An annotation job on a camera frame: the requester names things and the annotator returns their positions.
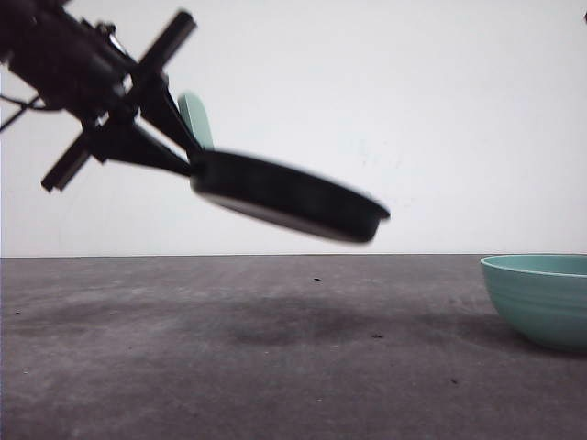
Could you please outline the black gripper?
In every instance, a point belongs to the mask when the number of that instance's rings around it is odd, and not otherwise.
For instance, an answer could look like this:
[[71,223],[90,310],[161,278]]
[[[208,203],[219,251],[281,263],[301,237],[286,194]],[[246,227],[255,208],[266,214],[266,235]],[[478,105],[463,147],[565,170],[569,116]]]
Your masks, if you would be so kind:
[[134,60],[120,45],[114,24],[83,27],[94,45],[87,57],[89,75],[82,82],[86,95],[73,111],[82,132],[43,178],[42,187],[48,192],[63,190],[91,157],[189,177],[191,166],[139,127],[136,118],[142,116],[184,151],[202,150],[172,99],[163,71],[195,29],[192,15],[177,12],[141,60]]

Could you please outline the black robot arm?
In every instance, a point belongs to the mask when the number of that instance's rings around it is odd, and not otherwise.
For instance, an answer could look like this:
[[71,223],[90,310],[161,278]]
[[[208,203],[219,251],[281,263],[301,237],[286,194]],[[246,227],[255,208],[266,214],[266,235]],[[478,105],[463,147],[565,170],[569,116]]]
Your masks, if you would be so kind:
[[65,110],[82,132],[41,182],[63,190],[91,157],[194,175],[182,159],[141,128],[142,116],[182,148],[189,158],[203,149],[183,122],[163,68],[195,29],[191,14],[179,11],[141,60],[116,41],[116,27],[78,21],[62,1],[4,1],[1,4],[1,62],[36,90],[21,105],[33,110]]

